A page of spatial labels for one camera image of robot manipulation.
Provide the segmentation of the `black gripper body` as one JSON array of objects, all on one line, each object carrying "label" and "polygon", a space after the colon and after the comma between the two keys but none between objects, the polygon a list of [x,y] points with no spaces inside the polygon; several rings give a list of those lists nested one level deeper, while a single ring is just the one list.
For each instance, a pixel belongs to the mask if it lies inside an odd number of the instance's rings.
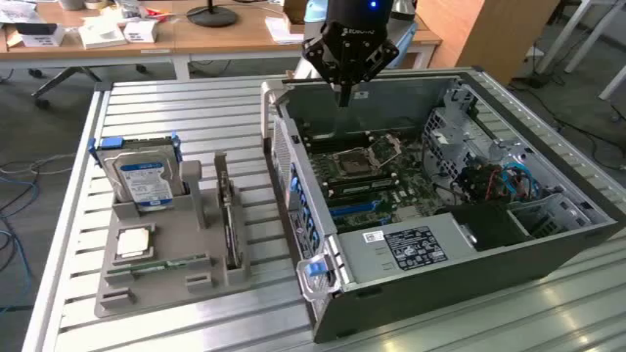
[{"label": "black gripper body", "polygon": [[338,62],[344,85],[345,42],[380,43],[388,40],[389,1],[329,1],[320,36]]}]

